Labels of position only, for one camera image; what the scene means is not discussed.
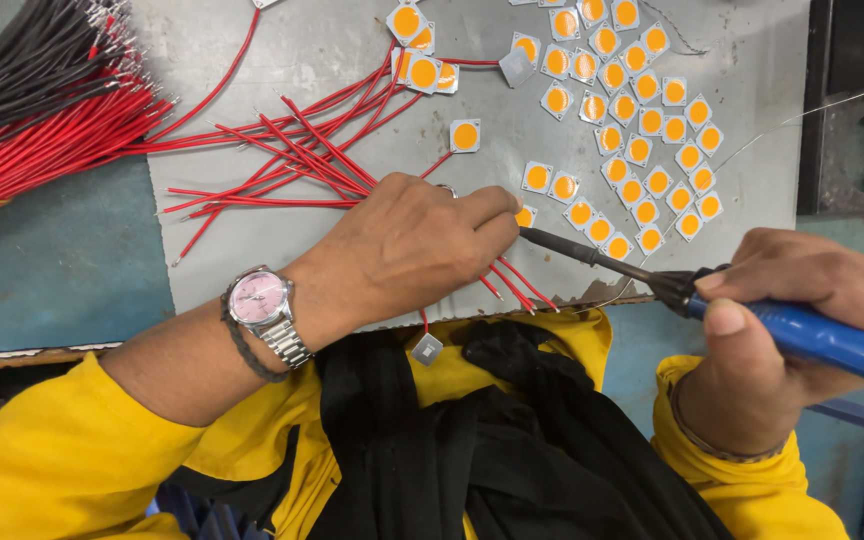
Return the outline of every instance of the gray metal work surface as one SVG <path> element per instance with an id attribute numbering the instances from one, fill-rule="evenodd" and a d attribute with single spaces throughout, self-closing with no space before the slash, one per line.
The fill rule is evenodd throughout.
<path id="1" fill-rule="evenodd" d="M 653 68 L 659 78 L 684 77 L 688 99 L 700 92 L 714 111 L 713 121 L 725 135 L 723 146 L 709 160 L 717 168 L 728 156 L 767 130 L 802 111 L 808 39 L 809 2 L 718 2 L 714 0 L 655 1 L 683 35 L 707 55 L 680 55 L 682 43 L 672 35 L 673 51 L 659 57 Z M 255 122 L 252 107 L 270 117 L 286 114 L 274 92 L 278 90 L 305 107 L 346 85 L 364 78 L 382 61 L 391 41 L 385 18 L 395 2 L 357 3 L 328 0 L 285 0 L 266 8 L 242 67 L 220 99 L 201 115 L 220 124 L 240 126 Z M 536 5 L 510 6 L 502 0 L 452 3 L 424 0 L 418 6 L 436 23 L 436 51 L 440 58 L 498 60 L 509 52 L 513 32 L 537 37 L 542 49 L 552 43 L 547 9 Z M 642 25 L 620 32 L 623 46 L 634 41 L 657 14 L 640 6 Z M 167 92 L 183 98 L 184 114 L 210 92 L 232 62 L 249 27 L 254 8 L 246 0 L 136 0 L 136 28 L 154 48 L 152 65 Z M 672 33 L 666 23 L 666 29 Z M 587 47 L 590 30 L 582 39 L 560 43 L 567 48 Z M 578 106 L 557 121 L 540 107 L 539 100 L 552 79 L 535 73 L 517 89 L 510 89 L 498 69 L 462 68 L 458 92 L 420 99 L 402 116 L 356 143 L 349 155 L 372 176 L 393 171 L 420 174 L 448 152 L 449 126 L 461 118 L 482 119 L 482 148 L 478 153 L 453 155 L 429 181 L 450 184 L 460 194 L 498 185 L 522 195 L 536 207 L 536 227 L 577 241 L 586 241 L 562 216 L 565 206 L 545 195 L 520 190 L 526 163 L 537 161 L 582 179 L 580 195 L 603 212 L 632 239 L 639 231 L 631 213 L 619 201 L 599 172 L 605 158 L 595 146 L 594 126 L 581 121 Z M 578 96 L 587 88 L 577 80 L 565 86 Z M 601 82 L 594 92 L 605 94 Z M 411 91 L 392 98 L 392 111 L 412 97 Z M 680 111 L 669 108 L 668 111 Z M 337 133 L 344 141 L 353 124 Z M 211 128 L 191 123 L 177 135 L 204 133 Z M 689 137 L 695 135 L 691 129 Z M 718 175 L 715 190 L 725 213 L 706 225 L 687 243 L 673 228 L 666 244 L 653 254 L 648 269 L 692 268 L 726 262 L 742 235 L 752 227 L 792 228 L 800 129 L 789 126 L 762 138 L 733 159 Z M 639 178 L 654 165 L 662 165 L 675 181 L 687 180 L 674 162 L 680 146 L 665 146 L 653 139 L 656 151 L 646 169 L 633 167 Z M 269 160 L 258 148 L 221 149 L 150 154 L 151 180 L 157 188 L 221 191 L 238 186 Z M 326 188 L 305 179 L 281 191 L 281 198 L 332 198 Z M 186 197 L 156 191 L 160 210 L 185 202 Z M 657 225 L 665 230 L 673 214 L 660 202 Z M 282 267 L 312 246 L 341 217 L 342 210 L 311 208 L 247 208 L 224 212 L 198 245 L 174 268 L 169 278 L 176 311 L 190 310 L 218 295 L 230 279 L 255 264 Z M 165 257 L 174 262 L 202 220 L 181 222 L 187 211 L 163 215 Z M 509 260 L 544 294 L 565 303 L 610 300 L 624 281 L 600 268 L 590 269 L 558 255 L 548 256 L 518 240 Z M 636 246 L 628 262 L 644 258 Z M 492 279 L 505 290 L 497 278 Z M 647 292 L 639 283 L 626 297 Z M 501 302 L 475 283 L 428 309 L 431 319 L 503 313 L 519 306 L 506 294 Z M 403 316 L 383 326 L 411 324 L 418 315 Z"/>

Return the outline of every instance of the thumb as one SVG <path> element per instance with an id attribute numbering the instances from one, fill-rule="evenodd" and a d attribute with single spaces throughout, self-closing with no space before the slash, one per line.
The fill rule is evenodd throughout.
<path id="1" fill-rule="evenodd" d="M 736 397 L 768 400 L 783 393 L 786 360 L 762 321 L 745 305 L 714 300 L 705 311 L 704 329 L 706 361 L 717 386 Z"/>

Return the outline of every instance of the wrist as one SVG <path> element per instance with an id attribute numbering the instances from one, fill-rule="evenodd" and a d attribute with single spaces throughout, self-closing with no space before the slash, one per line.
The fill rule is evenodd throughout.
<path id="1" fill-rule="evenodd" d="M 801 410 L 721 391 L 700 364 L 676 385 L 672 403 L 685 432 L 721 454 L 759 457 L 780 450 Z"/>
<path id="2" fill-rule="evenodd" d="M 321 267 L 300 257 L 279 273 L 294 283 L 292 326 L 310 352 L 318 353 L 366 324 L 359 320 L 349 289 L 337 286 L 335 276 Z"/>

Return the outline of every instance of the pink watch face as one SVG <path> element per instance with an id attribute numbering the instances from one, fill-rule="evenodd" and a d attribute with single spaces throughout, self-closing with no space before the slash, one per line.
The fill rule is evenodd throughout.
<path id="1" fill-rule="evenodd" d="M 230 307 L 244 323 L 260 323 L 279 311 L 282 281 L 269 272 L 246 276 L 232 289 Z"/>

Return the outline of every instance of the fingernail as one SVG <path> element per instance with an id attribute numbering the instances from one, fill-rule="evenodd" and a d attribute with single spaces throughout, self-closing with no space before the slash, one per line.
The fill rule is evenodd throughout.
<path id="1" fill-rule="evenodd" d="M 719 288 L 724 283 L 726 283 L 726 275 L 722 272 L 716 272 L 696 280 L 695 287 L 699 290 L 710 291 Z"/>
<path id="2" fill-rule="evenodd" d="M 732 300 L 714 300 L 705 311 L 705 329 L 719 338 L 738 334 L 745 330 L 745 313 Z"/>

